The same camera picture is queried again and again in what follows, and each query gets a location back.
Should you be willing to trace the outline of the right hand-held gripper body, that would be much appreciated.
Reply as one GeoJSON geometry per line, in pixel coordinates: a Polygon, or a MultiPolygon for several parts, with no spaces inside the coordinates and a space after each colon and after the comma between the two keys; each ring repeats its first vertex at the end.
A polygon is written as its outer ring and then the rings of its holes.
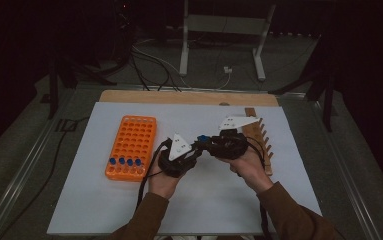
{"type": "Polygon", "coordinates": [[[237,159],[242,156],[248,148],[256,149],[247,137],[238,131],[245,125],[256,121],[255,117],[227,116],[219,125],[220,141],[210,142],[213,144],[212,156],[223,159],[237,159]]]}

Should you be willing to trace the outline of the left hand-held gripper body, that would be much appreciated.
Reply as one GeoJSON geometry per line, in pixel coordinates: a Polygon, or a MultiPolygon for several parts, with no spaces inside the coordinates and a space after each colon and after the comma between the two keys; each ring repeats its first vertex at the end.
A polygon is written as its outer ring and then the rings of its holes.
{"type": "Polygon", "coordinates": [[[188,144],[179,134],[168,140],[167,148],[162,151],[158,166],[168,176],[179,178],[196,164],[196,159],[187,154],[192,152],[192,145],[188,144]]]}

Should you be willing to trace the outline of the wooden tube rack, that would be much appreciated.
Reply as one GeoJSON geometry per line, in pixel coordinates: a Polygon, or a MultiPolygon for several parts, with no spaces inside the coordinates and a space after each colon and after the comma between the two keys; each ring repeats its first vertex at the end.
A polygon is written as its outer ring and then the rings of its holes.
{"type": "Polygon", "coordinates": [[[273,169],[271,165],[271,158],[274,153],[271,151],[271,145],[269,143],[269,137],[267,136],[267,130],[263,119],[258,117],[254,108],[246,107],[245,115],[247,117],[255,117],[256,121],[242,127],[243,133],[250,139],[252,144],[257,146],[257,149],[261,153],[264,160],[265,173],[268,176],[273,175],[273,169]]]}

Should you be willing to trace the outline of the orange plastic tube rack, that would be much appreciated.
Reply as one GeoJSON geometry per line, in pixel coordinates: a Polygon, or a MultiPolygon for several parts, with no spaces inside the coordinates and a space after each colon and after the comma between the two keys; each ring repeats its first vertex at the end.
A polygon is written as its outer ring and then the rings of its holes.
{"type": "Polygon", "coordinates": [[[115,136],[112,150],[105,168],[109,180],[140,182],[148,171],[153,154],[154,139],[157,132],[157,120],[151,116],[126,115],[122,117],[115,136]],[[119,168],[119,158],[125,159],[125,167],[119,168]],[[110,158],[116,159],[116,166],[111,167],[110,158]],[[128,169],[127,160],[134,161],[128,169]],[[141,159],[142,170],[137,170],[135,159],[141,159]]]}

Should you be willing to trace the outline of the person's right hand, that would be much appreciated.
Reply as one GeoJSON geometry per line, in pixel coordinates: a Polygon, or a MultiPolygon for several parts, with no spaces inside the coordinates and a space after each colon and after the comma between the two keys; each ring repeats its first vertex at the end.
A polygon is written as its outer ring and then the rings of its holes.
{"type": "Polygon", "coordinates": [[[273,182],[265,173],[257,151],[251,148],[248,148],[242,156],[235,160],[220,158],[220,161],[228,163],[230,170],[241,176],[257,194],[265,192],[273,186],[273,182]]]}

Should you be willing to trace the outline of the person's left hand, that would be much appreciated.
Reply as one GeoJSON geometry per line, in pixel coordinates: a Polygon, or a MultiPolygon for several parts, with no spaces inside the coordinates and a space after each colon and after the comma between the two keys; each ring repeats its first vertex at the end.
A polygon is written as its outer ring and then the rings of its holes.
{"type": "Polygon", "coordinates": [[[148,191],[169,200],[175,193],[181,178],[167,176],[161,171],[158,162],[150,170],[148,191]]]}

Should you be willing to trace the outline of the white table mat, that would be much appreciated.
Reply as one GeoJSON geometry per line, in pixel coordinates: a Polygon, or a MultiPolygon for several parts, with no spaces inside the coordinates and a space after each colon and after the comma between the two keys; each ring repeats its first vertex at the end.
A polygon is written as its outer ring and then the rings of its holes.
{"type": "MultiPolygon", "coordinates": [[[[155,117],[157,141],[180,134],[192,142],[199,135],[218,134],[226,117],[243,113],[241,106],[96,103],[50,221],[49,233],[107,234],[131,219],[139,185],[111,181],[104,174],[123,116],[155,117]]],[[[280,182],[297,203],[318,212],[318,200],[283,109],[259,107],[256,114],[265,125],[273,153],[273,180],[280,182]]],[[[259,201],[227,164],[203,154],[180,180],[160,231],[164,235],[258,234],[259,201]]]]}

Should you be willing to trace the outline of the white metal stand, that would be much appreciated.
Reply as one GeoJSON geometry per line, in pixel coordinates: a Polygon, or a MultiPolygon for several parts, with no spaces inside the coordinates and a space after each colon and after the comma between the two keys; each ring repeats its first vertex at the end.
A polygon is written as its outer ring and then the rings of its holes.
{"type": "Polygon", "coordinates": [[[269,33],[270,24],[276,9],[274,3],[267,5],[267,13],[262,18],[217,16],[192,14],[189,12],[189,0],[184,0],[183,35],[179,74],[186,76],[189,60],[189,33],[227,33],[254,35],[259,37],[258,45],[252,50],[256,76],[259,81],[266,79],[261,53],[269,33]]]}

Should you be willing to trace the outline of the black stand legs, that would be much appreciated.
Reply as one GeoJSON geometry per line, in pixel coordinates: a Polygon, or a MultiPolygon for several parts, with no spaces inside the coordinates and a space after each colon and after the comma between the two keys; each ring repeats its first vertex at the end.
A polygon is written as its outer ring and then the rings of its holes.
{"type": "Polygon", "coordinates": [[[337,72],[336,40],[337,25],[331,22],[321,34],[316,47],[309,57],[299,78],[281,88],[270,90],[269,94],[283,95],[298,86],[311,83],[305,94],[308,101],[318,101],[321,95],[323,100],[322,121],[325,128],[331,132],[331,114],[335,75],[337,72]]]}
{"type": "Polygon", "coordinates": [[[58,82],[61,82],[65,88],[74,89],[79,81],[75,73],[79,72],[89,77],[102,85],[113,86],[114,82],[108,81],[92,72],[85,66],[79,64],[67,56],[52,56],[48,62],[49,70],[49,96],[50,113],[48,118],[52,119],[59,108],[59,87],[58,82]]]}

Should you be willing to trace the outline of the metal floor rail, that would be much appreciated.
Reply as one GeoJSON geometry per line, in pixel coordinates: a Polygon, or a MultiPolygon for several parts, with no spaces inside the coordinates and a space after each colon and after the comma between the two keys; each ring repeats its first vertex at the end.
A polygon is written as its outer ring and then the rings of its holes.
{"type": "Polygon", "coordinates": [[[33,101],[0,138],[0,229],[73,94],[61,91],[53,117],[45,104],[33,101]]]}
{"type": "Polygon", "coordinates": [[[347,198],[352,205],[353,211],[364,232],[366,240],[382,240],[379,231],[372,220],[371,213],[369,212],[367,205],[352,177],[352,174],[346,165],[345,158],[334,140],[333,133],[329,132],[323,123],[323,109],[321,105],[317,101],[310,102],[309,105],[312,109],[317,125],[326,139],[328,148],[332,151],[333,162],[335,164],[337,174],[346,191],[347,198]]]}

